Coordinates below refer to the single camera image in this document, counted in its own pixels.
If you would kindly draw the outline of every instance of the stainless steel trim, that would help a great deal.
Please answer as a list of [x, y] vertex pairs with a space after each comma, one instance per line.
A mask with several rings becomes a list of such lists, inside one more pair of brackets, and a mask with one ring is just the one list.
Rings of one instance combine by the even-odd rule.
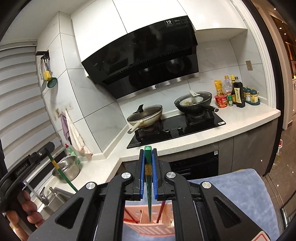
[[[65, 147], [62, 147], [59, 149], [55, 154], [52, 155], [53, 158], [55, 158], [57, 155], [59, 155], [63, 150], [65, 150]], [[42, 164], [38, 165], [37, 168], [30, 174], [30, 176], [27, 177], [26, 181], [29, 183], [33, 180], [34, 177], [37, 176], [39, 172], [43, 170], [47, 166], [47, 164], [50, 163], [50, 159], [48, 158], [46, 161], [43, 161]]]
[[170, 84], [174, 84], [174, 83], [177, 83], [177, 82], [180, 82], [180, 81], [183, 81], [183, 80], [187, 80], [187, 79], [191, 79], [191, 78], [194, 78], [194, 77], [198, 77], [198, 76], [199, 76], [199, 73], [198, 72], [197, 73], [194, 73], [194, 74], [184, 75], [184, 76], [181, 76], [179, 78], [168, 80], [168, 81], [165, 81], [165, 82], [156, 84], [156, 85], [152, 85], [152, 86], [147, 87], [145, 89], [138, 90], [138, 91], [133, 92], [131, 94], [125, 95], [123, 97], [120, 97], [117, 100], [118, 101], [127, 100], [127, 99], [130, 99], [130, 98], [135, 97], [137, 95], [140, 95], [142, 93], [145, 93], [145, 92], [148, 92], [148, 91], [151, 91], [151, 90], [155, 90], [157, 88], [160, 88], [160, 87], [163, 87], [163, 86], [167, 86], [167, 85], [170, 85]]

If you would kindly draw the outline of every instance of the wok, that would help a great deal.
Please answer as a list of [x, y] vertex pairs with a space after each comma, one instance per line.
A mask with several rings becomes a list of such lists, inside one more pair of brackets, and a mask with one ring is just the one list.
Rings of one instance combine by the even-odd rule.
[[137, 128], [151, 126], [156, 123], [163, 113], [162, 105], [152, 105], [143, 109], [143, 104], [140, 105], [136, 112], [127, 118], [128, 123], [133, 127], [128, 130], [132, 134]]
[[219, 109], [210, 105], [212, 94], [210, 92], [193, 92], [183, 95], [175, 100], [174, 104], [181, 112], [185, 114], [196, 115], [204, 110], [218, 112]]

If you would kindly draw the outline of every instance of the dark gray cabinet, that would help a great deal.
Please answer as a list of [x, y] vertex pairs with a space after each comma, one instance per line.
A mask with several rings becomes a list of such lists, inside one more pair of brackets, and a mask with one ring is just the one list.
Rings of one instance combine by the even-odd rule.
[[231, 171], [253, 168], [262, 176], [270, 160], [277, 119], [234, 136]]

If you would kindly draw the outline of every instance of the range hood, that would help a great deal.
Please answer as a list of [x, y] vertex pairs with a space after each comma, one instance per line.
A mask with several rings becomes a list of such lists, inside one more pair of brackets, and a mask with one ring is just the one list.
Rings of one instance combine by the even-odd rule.
[[116, 99], [198, 76], [197, 41], [188, 16], [128, 33], [82, 62], [95, 84]]

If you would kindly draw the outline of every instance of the light switch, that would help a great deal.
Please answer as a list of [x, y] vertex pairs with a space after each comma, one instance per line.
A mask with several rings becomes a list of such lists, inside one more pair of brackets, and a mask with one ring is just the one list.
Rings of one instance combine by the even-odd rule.
[[72, 110], [72, 109], [73, 109], [73, 104], [72, 104], [72, 102], [69, 102], [68, 104], [66, 104], [66, 105], [65, 105], [65, 109], [66, 109], [67, 111]]
[[247, 61], [246, 61], [246, 64], [247, 64], [247, 69], [248, 69], [249, 71], [253, 70], [253, 66], [252, 66], [252, 63], [251, 63], [250, 60], [247, 60]]

